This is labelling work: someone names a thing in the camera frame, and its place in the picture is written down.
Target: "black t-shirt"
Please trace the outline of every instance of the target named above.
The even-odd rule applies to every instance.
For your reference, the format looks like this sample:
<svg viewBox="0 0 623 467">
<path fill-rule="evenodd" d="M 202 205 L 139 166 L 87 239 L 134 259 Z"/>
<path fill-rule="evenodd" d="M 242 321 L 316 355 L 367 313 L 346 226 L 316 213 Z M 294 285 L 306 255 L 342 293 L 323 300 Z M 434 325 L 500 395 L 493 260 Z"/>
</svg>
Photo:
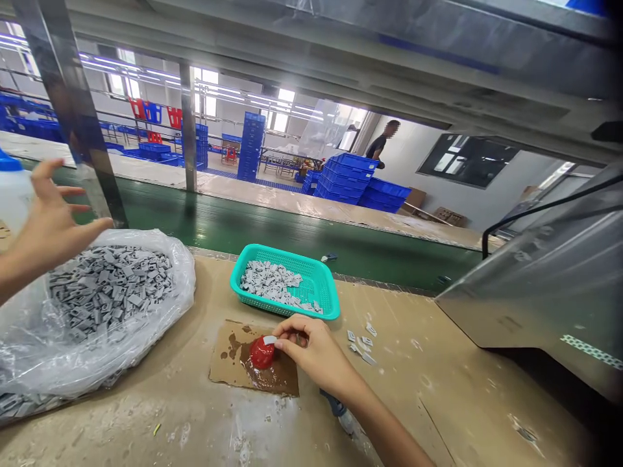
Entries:
<svg viewBox="0 0 623 467">
<path fill-rule="evenodd" d="M 372 142 L 372 144 L 368 148 L 368 151 L 365 153 L 365 156 L 368 159 L 374 158 L 374 153 L 379 149 L 383 149 L 385 147 L 385 143 L 387 143 L 387 136 L 379 136 Z"/>
</svg>

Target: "blue floor mat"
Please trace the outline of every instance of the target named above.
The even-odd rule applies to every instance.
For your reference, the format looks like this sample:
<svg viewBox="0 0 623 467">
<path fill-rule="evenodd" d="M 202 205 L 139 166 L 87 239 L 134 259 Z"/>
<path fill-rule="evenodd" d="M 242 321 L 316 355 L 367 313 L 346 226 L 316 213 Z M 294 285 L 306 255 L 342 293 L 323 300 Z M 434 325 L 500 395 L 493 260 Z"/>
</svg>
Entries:
<svg viewBox="0 0 623 467">
<path fill-rule="evenodd" d="M 220 171 L 217 169 L 211 169 L 211 168 L 207 168 L 205 170 L 203 170 L 203 172 L 205 173 L 209 173 L 212 175 L 218 175 L 218 176 L 224 176 L 227 178 L 236 178 L 236 174 L 231 173 L 231 172 L 225 172 L 225 171 Z M 267 186 L 270 188 L 277 188 L 277 189 L 282 189 L 285 191 L 291 191 L 292 193 L 303 193 L 303 190 L 301 187 L 293 187 L 290 185 L 285 185 L 285 184 L 279 184 L 276 182 L 269 182 L 268 180 L 260 180 L 257 179 L 254 183 L 258 184 L 258 185 L 262 185 L 262 186 Z"/>
</svg>

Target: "blue cap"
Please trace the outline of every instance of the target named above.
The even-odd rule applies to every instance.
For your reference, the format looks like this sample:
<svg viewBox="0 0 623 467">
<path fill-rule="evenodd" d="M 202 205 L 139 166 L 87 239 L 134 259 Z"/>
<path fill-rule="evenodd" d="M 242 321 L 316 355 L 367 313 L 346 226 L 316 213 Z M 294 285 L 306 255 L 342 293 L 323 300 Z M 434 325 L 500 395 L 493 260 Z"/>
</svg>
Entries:
<svg viewBox="0 0 623 467">
<path fill-rule="evenodd" d="M 17 159 L 9 157 L 2 149 L 0 149 L 0 172 L 20 172 L 24 170 L 21 162 Z"/>
</svg>

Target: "teal plastic basket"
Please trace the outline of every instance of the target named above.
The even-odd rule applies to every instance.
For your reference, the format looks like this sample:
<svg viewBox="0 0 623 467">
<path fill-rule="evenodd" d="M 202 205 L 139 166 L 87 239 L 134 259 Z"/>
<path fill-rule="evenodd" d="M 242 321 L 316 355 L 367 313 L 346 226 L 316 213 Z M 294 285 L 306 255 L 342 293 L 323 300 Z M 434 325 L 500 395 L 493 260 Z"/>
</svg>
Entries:
<svg viewBox="0 0 623 467">
<path fill-rule="evenodd" d="M 312 304 L 315 300 L 322 307 L 324 314 L 320 315 L 313 311 L 284 305 L 242 290 L 240 288 L 240 280 L 247 269 L 249 261 L 270 261 L 271 263 L 285 266 L 286 269 L 295 274 L 300 274 L 303 278 L 300 285 L 298 287 L 288 287 L 287 291 L 293 296 L 300 298 L 302 303 Z M 333 275 L 325 264 L 316 259 L 252 243 L 245 246 L 245 249 L 242 250 L 240 257 L 236 261 L 229 283 L 232 290 L 244 304 L 262 308 L 278 315 L 289 317 L 295 313 L 300 313 L 301 315 L 325 321 L 332 321 L 339 317 L 339 299 L 337 298 L 336 283 Z"/>
</svg>

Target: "conveyor belt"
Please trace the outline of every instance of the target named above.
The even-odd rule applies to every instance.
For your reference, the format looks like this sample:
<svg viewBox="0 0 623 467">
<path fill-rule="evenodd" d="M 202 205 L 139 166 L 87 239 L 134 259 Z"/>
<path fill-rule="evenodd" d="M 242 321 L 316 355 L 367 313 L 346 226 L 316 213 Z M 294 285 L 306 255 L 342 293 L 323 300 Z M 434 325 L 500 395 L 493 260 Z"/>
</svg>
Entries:
<svg viewBox="0 0 623 467">
<path fill-rule="evenodd" d="M 21 160 L 25 169 L 35 163 Z M 61 168 L 55 182 L 79 185 L 76 171 Z M 370 280 L 416 287 L 433 293 L 478 264 L 480 253 L 338 222 L 313 219 L 187 193 L 178 189 L 117 178 L 131 228 L 158 228 L 185 245 L 239 254 L 249 243 L 261 243 L 320 259 L 332 252 L 332 271 Z M 81 215 L 88 222 L 92 215 Z"/>
</svg>

